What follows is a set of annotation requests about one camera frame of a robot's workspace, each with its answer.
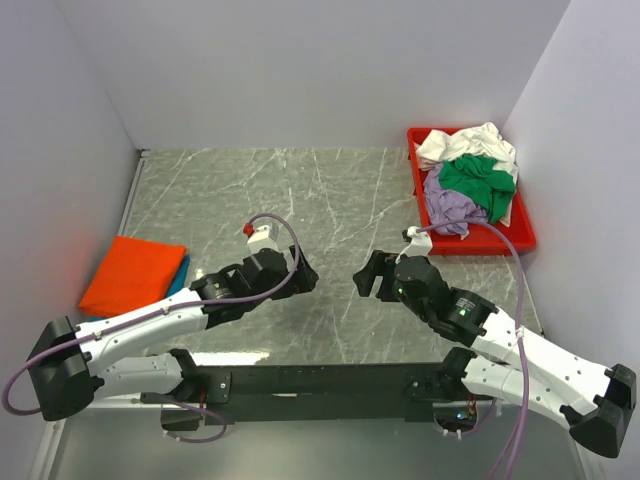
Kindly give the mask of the green t shirt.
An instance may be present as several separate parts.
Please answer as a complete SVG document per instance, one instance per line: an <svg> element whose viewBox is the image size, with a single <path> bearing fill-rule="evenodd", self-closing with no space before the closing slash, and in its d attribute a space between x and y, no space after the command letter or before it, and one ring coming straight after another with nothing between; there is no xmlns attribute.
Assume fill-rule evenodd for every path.
<svg viewBox="0 0 640 480"><path fill-rule="evenodd" d="M513 176L495 170L496 163L493 157L465 153L444 163L439 174L442 188L469 197L486 211L491 223L497 223L508 213L516 193Z"/></svg>

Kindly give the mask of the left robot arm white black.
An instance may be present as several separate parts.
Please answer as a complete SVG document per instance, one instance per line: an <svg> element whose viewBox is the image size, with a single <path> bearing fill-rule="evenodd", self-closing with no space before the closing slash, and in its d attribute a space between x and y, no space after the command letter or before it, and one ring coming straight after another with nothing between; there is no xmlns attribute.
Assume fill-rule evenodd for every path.
<svg viewBox="0 0 640 480"><path fill-rule="evenodd" d="M50 321L28 357L38 413L46 421L61 420L98 399L174 391L185 381L186 361L173 354L145 360L137 351L238 320L265 300L313 291L318 274L301 250L290 253L292 266L283 253L263 248L172 296L107 320Z"/></svg>

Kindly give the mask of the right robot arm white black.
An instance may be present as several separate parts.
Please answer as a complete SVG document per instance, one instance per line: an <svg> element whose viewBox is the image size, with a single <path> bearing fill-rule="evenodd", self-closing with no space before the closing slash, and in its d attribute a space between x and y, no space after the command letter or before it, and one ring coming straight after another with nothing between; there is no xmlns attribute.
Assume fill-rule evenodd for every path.
<svg viewBox="0 0 640 480"><path fill-rule="evenodd" d="M353 281L362 297L404 304L441 337L456 343L443 362L452 381L543 415L572 439L616 458L636 407L636 374L623 364L585 360L518 326L503 309L449 286L424 256L375 251Z"/></svg>

